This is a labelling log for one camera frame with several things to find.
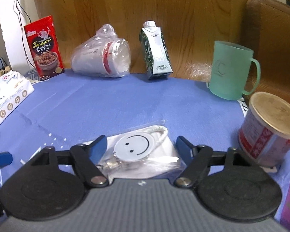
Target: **blue tablecloth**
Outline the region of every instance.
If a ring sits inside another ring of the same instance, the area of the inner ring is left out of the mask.
[[[80,76],[71,70],[34,85],[28,96],[0,125],[0,152],[13,155],[0,169],[0,187],[17,169],[46,145],[67,150],[100,135],[114,135],[131,127],[166,120],[169,137],[183,135],[193,144],[217,151],[239,147],[237,131],[244,116],[237,101],[212,93],[203,82],[169,78],[148,81],[144,74],[111,78]],[[211,172],[221,168],[212,168]],[[290,151],[280,171],[272,174],[283,190],[290,183]]]

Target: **red snack package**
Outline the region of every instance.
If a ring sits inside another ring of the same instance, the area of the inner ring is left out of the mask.
[[[41,80],[63,73],[53,17],[44,17],[24,26],[24,29]]]

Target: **paper cup wrapped in plastic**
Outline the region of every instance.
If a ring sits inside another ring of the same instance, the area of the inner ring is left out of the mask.
[[[0,77],[0,124],[34,91],[30,81],[17,71]]]
[[[118,38],[109,24],[78,46],[71,56],[73,71],[87,76],[122,77],[129,73],[130,63],[128,42]]]

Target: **food image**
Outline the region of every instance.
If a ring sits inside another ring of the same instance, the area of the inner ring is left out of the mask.
[[[36,57],[35,60],[37,61],[38,65],[48,65],[54,62],[57,59],[57,53],[47,51],[43,52],[40,56]]]

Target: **tissue box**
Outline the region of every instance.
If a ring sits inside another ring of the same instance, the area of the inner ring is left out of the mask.
[[[0,124],[34,91],[30,81],[17,71],[0,77]]]

